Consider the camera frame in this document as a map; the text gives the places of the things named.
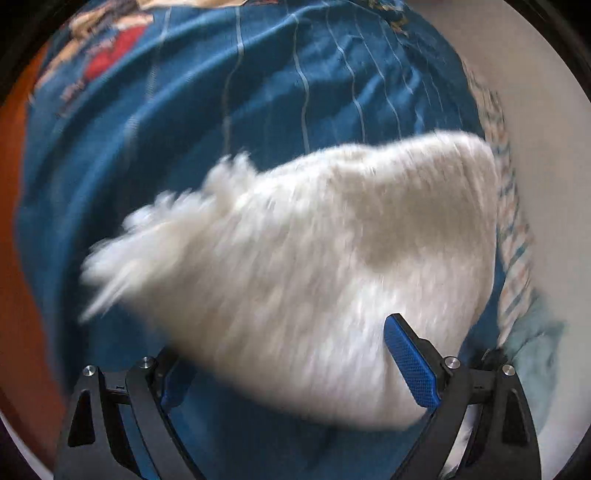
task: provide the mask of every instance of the striped fabric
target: striped fabric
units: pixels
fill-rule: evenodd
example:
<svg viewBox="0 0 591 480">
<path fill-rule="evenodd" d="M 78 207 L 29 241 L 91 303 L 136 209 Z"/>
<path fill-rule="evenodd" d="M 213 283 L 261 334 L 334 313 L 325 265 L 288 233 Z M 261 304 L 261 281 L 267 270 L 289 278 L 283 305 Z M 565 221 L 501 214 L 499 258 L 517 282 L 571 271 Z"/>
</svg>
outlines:
<svg viewBox="0 0 591 480">
<path fill-rule="evenodd" d="M 511 164 L 511 144 L 499 95 L 462 61 L 486 141 L 495 155 L 499 182 L 497 244 L 505 271 L 505 284 L 498 304 L 498 345 L 501 346 L 515 321 L 526 314 L 532 303 L 531 282 L 533 236 L 519 205 L 515 169 Z"/>
</svg>

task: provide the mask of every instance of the white wall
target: white wall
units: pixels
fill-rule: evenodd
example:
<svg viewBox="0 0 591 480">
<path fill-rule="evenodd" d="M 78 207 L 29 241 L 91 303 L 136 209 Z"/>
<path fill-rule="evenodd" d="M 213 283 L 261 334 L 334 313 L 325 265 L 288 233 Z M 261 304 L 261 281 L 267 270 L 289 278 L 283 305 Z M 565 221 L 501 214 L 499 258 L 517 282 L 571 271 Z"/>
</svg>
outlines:
<svg viewBox="0 0 591 480">
<path fill-rule="evenodd" d="M 534 235 L 535 285 L 567 320 L 560 380 L 539 438 L 543 478 L 591 423 L 591 103 L 558 54 L 502 0 L 409 0 L 475 64 L 505 108 Z"/>
</svg>

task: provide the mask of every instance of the white fur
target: white fur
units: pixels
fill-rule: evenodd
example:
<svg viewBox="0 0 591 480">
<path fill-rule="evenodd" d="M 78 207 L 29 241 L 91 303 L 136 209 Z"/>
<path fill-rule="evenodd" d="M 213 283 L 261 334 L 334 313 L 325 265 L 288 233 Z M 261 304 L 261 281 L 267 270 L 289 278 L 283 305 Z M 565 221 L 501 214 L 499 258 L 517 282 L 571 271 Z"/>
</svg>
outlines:
<svg viewBox="0 0 591 480">
<path fill-rule="evenodd" d="M 399 312 L 455 355 L 493 282 L 496 173 L 479 138 L 343 145 L 257 173 L 222 160 L 96 247 L 87 316 L 121 300 L 186 355 L 271 406 L 366 429 L 416 405 L 384 346 Z"/>
</svg>

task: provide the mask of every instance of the light blue cloth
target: light blue cloth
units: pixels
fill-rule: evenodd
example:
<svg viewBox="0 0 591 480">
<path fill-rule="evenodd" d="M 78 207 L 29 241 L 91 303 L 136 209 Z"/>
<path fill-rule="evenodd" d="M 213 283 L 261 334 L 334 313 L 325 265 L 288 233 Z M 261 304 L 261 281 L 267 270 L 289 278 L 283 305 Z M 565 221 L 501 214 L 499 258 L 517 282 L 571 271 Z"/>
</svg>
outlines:
<svg viewBox="0 0 591 480">
<path fill-rule="evenodd" d="M 563 332 L 564 322 L 556 320 L 538 293 L 529 311 L 513 325 L 504 345 L 509 363 L 521 380 L 538 433 L 548 418 L 556 388 L 558 343 Z"/>
</svg>

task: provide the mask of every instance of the blue gripper pad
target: blue gripper pad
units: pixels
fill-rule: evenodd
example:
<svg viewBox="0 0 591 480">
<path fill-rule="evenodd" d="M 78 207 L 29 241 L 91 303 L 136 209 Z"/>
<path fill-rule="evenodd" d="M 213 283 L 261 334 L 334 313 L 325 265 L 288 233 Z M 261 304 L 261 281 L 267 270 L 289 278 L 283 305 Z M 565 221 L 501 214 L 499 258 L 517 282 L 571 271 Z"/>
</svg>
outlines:
<svg viewBox="0 0 591 480">
<path fill-rule="evenodd" d="M 384 323 L 384 341 L 415 401 L 422 407 L 437 408 L 441 399 L 435 375 L 393 315 Z"/>
</svg>

